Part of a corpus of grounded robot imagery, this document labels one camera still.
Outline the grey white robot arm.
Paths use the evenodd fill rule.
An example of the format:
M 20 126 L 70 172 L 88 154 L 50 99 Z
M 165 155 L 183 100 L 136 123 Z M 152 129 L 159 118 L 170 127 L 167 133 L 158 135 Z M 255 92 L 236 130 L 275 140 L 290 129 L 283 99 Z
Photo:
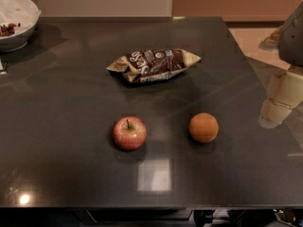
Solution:
M 281 27 L 277 48 L 290 67 L 271 77 L 258 119 L 265 129 L 280 125 L 303 101 L 303 3 Z

